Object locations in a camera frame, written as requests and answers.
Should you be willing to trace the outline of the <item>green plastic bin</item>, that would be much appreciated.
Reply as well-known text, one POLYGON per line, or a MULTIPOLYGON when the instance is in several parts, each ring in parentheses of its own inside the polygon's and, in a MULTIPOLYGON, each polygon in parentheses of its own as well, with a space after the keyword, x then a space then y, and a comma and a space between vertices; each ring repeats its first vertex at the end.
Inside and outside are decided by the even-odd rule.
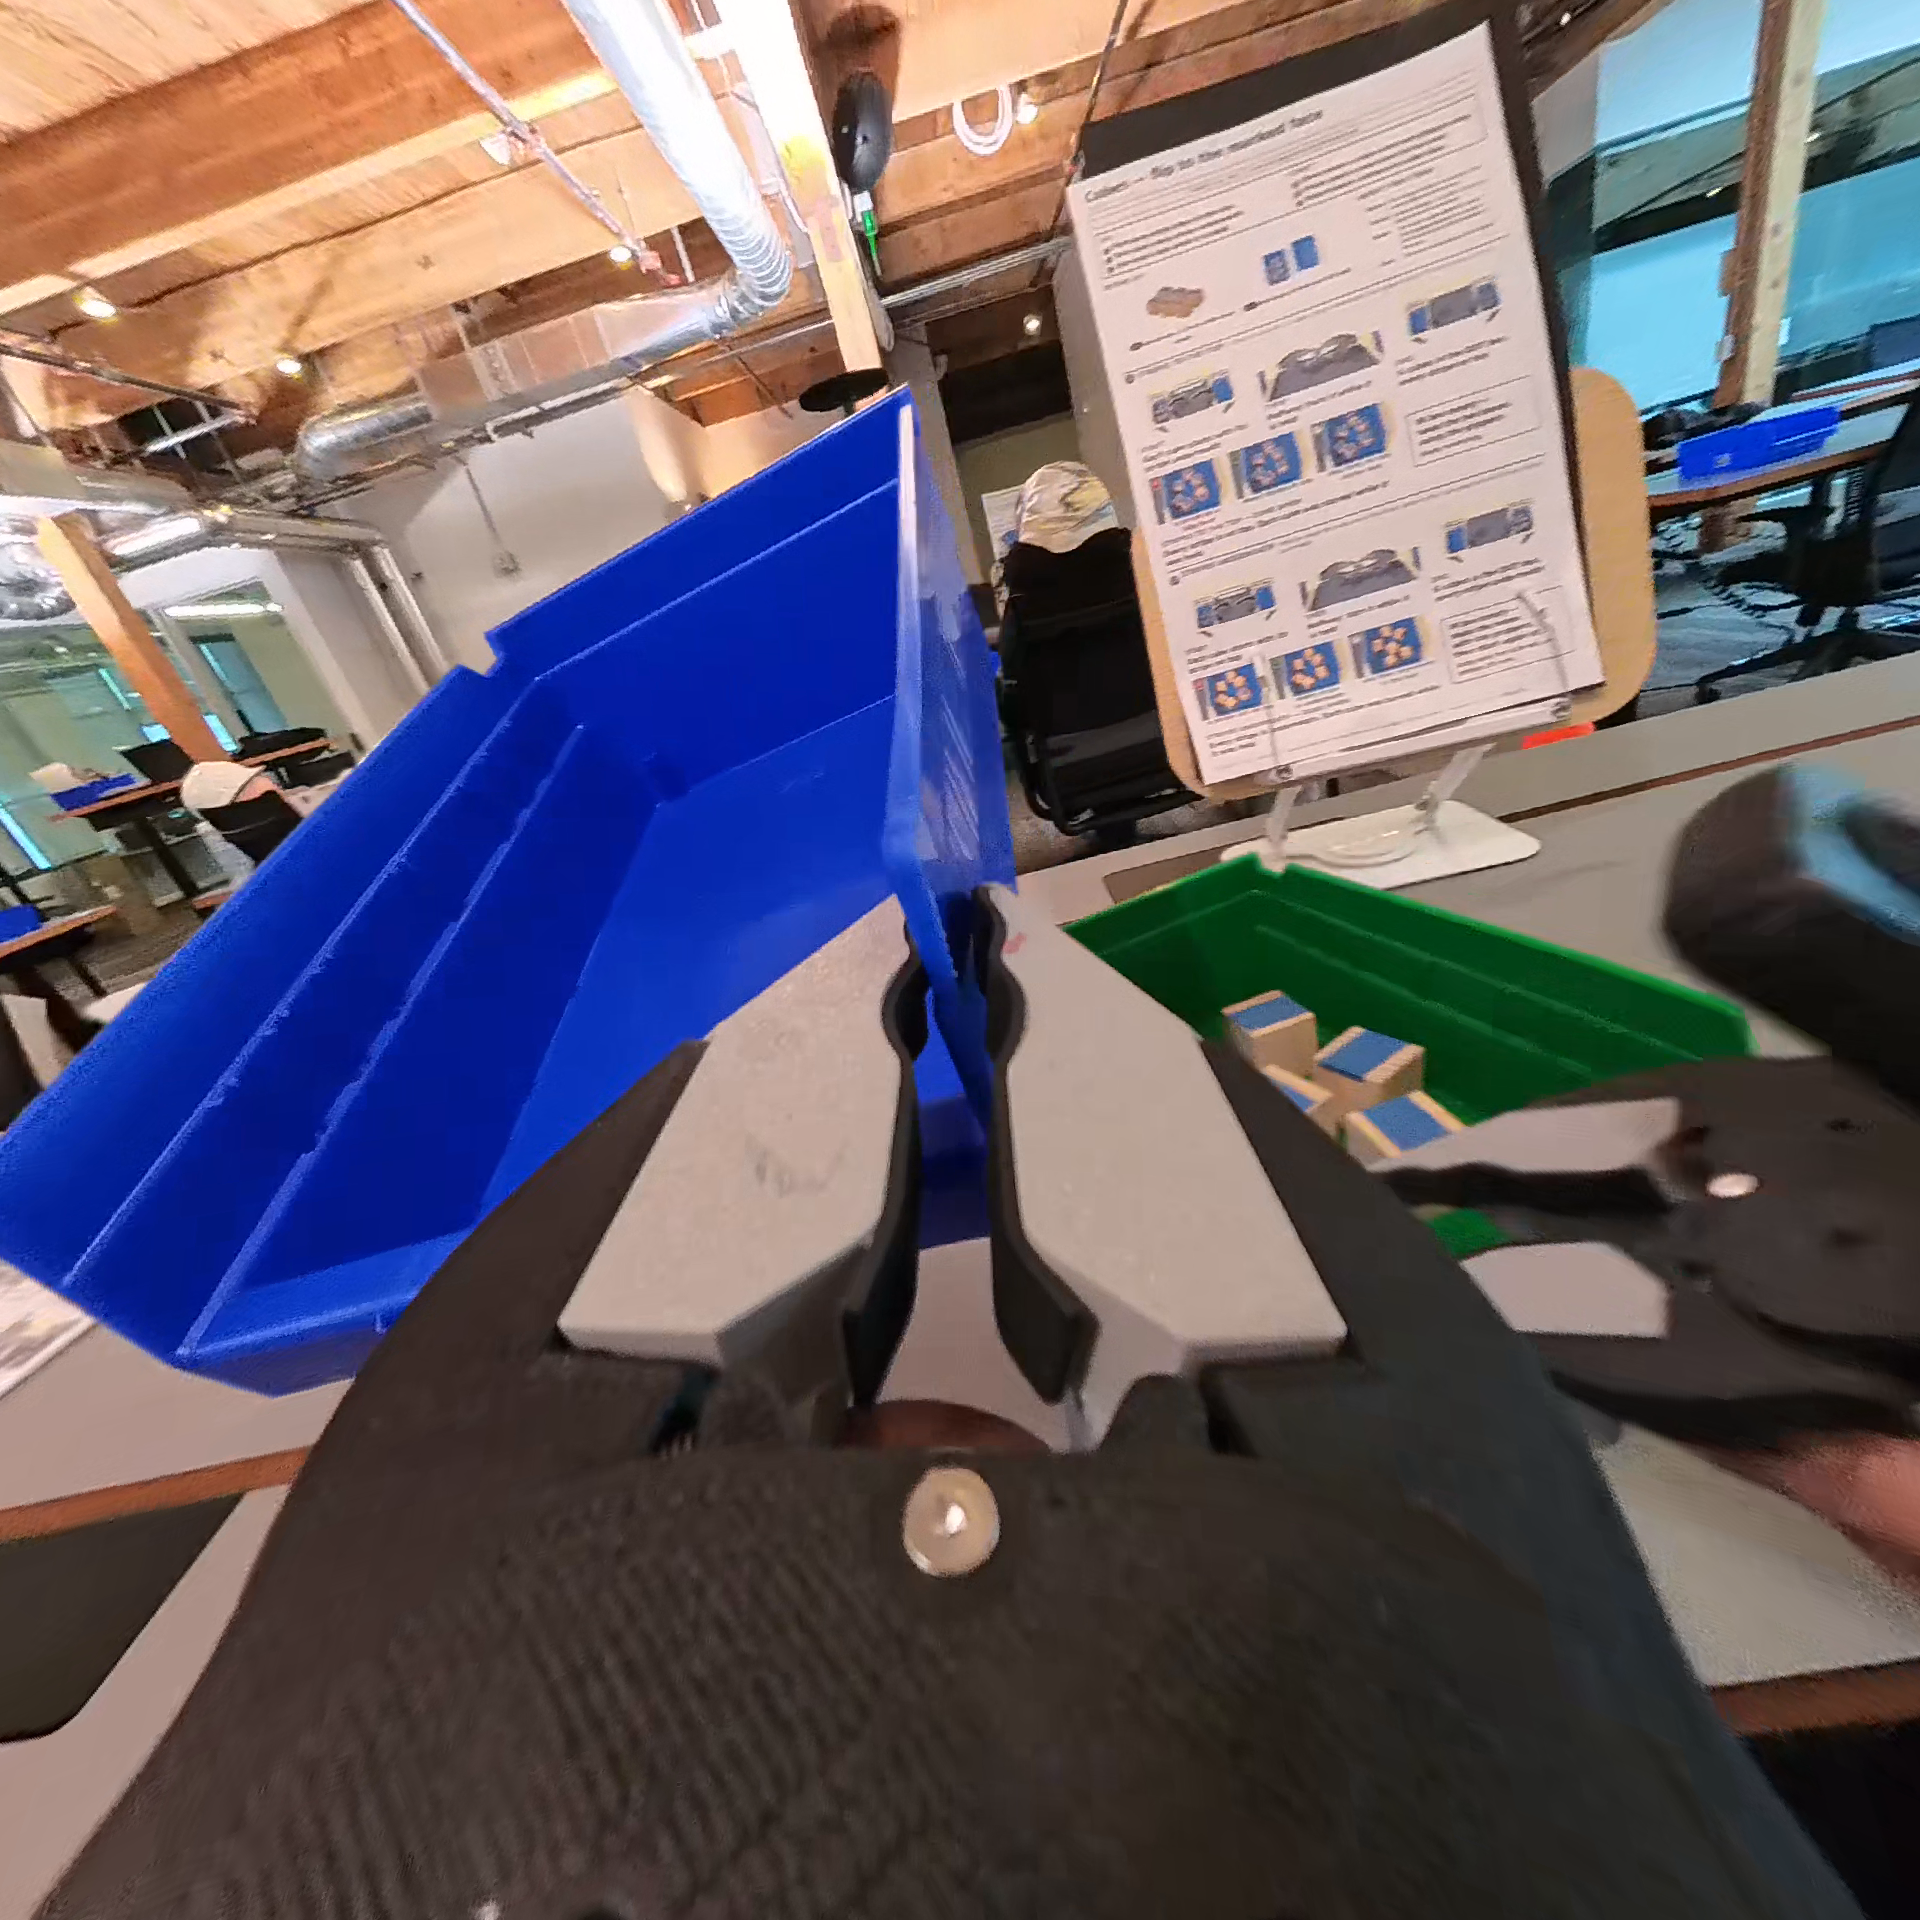
POLYGON ((1284 992, 1321 1042, 1359 1026, 1424 1050, 1424 1089, 1463 1123, 1707 1061, 1753 1059, 1743 1013, 1602 958, 1251 859, 1068 922, 1203 1044, 1225 1009, 1284 992))

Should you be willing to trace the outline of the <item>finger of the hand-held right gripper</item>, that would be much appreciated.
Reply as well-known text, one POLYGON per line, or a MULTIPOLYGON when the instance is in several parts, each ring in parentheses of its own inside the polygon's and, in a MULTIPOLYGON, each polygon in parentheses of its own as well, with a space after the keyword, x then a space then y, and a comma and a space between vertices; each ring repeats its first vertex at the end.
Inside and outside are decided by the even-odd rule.
POLYGON ((1440 1143, 1440 1170, 1502 1175, 1613 1175, 1649 1165, 1677 1134, 1671 1097, 1522 1108, 1440 1143))
POLYGON ((1667 1285, 1603 1243, 1506 1245, 1462 1269, 1525 1336, 1656 1341, 1670 1331, 1667 1285))

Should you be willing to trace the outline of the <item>person's right hand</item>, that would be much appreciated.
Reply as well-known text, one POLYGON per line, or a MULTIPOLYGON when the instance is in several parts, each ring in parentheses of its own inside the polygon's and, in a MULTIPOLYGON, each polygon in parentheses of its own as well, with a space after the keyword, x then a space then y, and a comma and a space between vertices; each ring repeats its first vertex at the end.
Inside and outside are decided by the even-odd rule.
POLYGON ((1798 1505, 1881 1572, 1918 1587, 1918 1441, 1799 1433, 1778 1449, 1704 1449, 1719 1471, 1798 1505))

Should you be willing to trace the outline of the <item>silver air duct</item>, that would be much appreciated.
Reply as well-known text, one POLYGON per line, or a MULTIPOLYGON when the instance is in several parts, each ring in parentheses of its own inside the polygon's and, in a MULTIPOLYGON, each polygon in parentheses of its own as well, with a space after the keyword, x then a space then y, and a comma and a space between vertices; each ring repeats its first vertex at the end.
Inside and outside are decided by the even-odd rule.
POLYGON ((646 2, 564 9, 727 268, 521 328, 430 363, 391 396, 311 417, 292 453, 300 478, 342 482, 495 427, 583 409, 686 352, 732 342, 790 297, 794 255, 671 13, 646 2))

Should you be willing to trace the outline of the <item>laminated paper sheet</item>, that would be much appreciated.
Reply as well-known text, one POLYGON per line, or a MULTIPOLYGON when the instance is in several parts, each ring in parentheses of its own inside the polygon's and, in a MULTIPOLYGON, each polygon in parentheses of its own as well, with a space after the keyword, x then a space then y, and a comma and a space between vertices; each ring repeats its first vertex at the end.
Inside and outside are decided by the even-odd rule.
POLYGON ((61 1357, 93 1318, 40 1282, 1 1263, 1 1397, 61 1357))

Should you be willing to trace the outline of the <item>black ceiling speaker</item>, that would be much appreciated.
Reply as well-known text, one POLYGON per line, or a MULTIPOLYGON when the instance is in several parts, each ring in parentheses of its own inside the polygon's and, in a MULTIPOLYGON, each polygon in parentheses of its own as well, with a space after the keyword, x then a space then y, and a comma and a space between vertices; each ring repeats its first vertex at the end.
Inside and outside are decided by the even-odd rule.
POLYGON ((857 67, 837 85, 830 108, 827 153, 839 185, 869 195, 894 156, 894 99, 882 77, 857 67))

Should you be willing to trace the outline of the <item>small blue storage bin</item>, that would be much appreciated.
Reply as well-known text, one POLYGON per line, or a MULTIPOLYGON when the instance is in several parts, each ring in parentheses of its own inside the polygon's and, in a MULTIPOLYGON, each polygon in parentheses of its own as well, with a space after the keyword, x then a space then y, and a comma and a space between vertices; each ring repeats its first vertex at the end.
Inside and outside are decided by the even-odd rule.
POLYGON ((1789 465, 1818 455, 1844 423, 1836 402, 1762 411, 1725 421, 1675 445, 1682 487, 1716 485, 1734 474, 1789 465))

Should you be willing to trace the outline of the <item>blue plastic bin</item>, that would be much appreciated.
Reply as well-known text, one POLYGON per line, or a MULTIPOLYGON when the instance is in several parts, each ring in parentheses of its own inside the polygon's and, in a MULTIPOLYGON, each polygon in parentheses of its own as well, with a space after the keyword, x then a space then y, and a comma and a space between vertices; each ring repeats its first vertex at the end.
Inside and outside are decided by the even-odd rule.
POLYGON ((3 1267, 257 1395, 875 907, 981 1115, 995 656, 895 391, 514 614, 3 1130, 3 1267))

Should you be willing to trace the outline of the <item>black office chair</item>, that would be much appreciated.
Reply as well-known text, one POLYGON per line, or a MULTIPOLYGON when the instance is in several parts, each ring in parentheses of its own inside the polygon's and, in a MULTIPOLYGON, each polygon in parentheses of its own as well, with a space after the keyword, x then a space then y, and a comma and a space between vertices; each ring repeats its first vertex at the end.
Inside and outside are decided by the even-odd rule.
POLYGON ((1127 531, 1068 550, 1017 540, 995 652, 1001 732, 1036 818, 1114 853, 1192 802, 1166 753, 1127 531))
POLYGON ((1861 474, 1836 529, 1807 537, 1788 567, 1796 683, 1844 668, 1914 658, 1915 618, 1871 627, 1863 613, 1918 586, 1918 455, 1884 455, 1861 474))

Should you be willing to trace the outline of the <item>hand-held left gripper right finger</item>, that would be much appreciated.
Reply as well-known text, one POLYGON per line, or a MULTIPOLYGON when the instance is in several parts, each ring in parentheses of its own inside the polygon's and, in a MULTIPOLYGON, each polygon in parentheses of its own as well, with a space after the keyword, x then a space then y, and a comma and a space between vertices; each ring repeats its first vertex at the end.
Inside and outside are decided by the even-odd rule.
POLYGON ((1198 1035, 1013 889, 971 913, 992 1306, 1031 1392, 1112 1421, 1139 1381, 1336 1354, 1345 1320, 1198 1035))

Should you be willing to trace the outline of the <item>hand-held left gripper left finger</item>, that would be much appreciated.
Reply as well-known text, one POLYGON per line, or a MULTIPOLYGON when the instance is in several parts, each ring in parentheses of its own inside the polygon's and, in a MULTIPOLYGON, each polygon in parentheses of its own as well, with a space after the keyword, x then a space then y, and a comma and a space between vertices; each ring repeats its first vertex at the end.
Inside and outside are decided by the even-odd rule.
POLYGON ((926 977, 882 902, 711 1029, 558 1317, 574 1351, 869 1406, 916 1303, 926 977))

